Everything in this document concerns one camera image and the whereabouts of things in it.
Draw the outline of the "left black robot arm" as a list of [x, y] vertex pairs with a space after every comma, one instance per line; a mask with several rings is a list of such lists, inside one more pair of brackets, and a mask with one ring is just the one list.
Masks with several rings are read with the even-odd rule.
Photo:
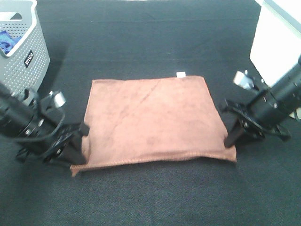
[[51, 91], [41, 98], [33, 89], [25, 89], [21, 100], [0, 86], [0, 138], [20, 145], [16, 159], [38, 159], [63, 166], [86, 164], [82, 138], [89, 134], [84, 122], [65, 124], [62, 92]]

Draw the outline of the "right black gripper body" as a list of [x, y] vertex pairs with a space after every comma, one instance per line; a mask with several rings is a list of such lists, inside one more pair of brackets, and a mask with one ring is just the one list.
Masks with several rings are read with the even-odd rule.
[[270, 129], [260, 124], [251, 116], [245, 104], [225, 99], [220, 103], [219, 109], [222, 113], [232, 113], [236, 115], [237, 119], [241, 120], [241, 124], [244, 126], [244, 133], [274, 135], [279, 137], [282, 141], [287, 141], [291, 138], [291, 133], [279, 124], [272, 126]]

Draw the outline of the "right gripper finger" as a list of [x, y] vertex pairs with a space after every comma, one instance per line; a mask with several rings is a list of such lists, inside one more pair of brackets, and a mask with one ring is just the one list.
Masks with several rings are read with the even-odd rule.
[[244, 126], [241, 124], [241, 120], [237, 119], [234, 123], [231, 131], [228, 133], [228, 136], [224, 140], [224, 146], [230, 148], [238, 143], [240, 138], [245, 132]]
[[262, 133], [243, 133], [237, 140], [238, 144], [249, 144], [252, 142], [262, 141], [265, 135]]

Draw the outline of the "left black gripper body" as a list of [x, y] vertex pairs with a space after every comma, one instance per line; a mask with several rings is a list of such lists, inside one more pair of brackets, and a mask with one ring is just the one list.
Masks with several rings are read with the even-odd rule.
[[64, 123], [65, 111], [50, 106], [50, 97], [35, 96], [32, 105], [16, 102], [15, 141], [22, 147], [16, 159], [40, 159], [44, 162], [71, 165], [62, 159], [66, 141], [72, 135], [80, 135], [80, 123]]

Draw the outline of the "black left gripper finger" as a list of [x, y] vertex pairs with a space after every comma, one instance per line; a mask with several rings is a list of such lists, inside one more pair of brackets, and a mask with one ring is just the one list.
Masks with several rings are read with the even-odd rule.
[[83, 165], [87, 160], [81, 150], [82, 136], [72, 135], [65, 143], [62, 159], [71, 165]]
[[79, 125], [79, 132], [82, 136], [88, 136], [90, 131], [90, 127], [86, 125], [84, 122], [82, 122]]

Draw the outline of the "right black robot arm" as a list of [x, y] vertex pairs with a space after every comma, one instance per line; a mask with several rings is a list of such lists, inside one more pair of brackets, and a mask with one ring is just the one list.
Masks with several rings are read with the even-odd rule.
[[85, 112], [86, 138], [102, 149], [214, 150], [290, 132], [281, 126], [301, 105], [301, 65], [247, 104], [225, 99], [221, 112], [236, 122], [227, 131], [201, 76], [144, 80], [98, 79]]

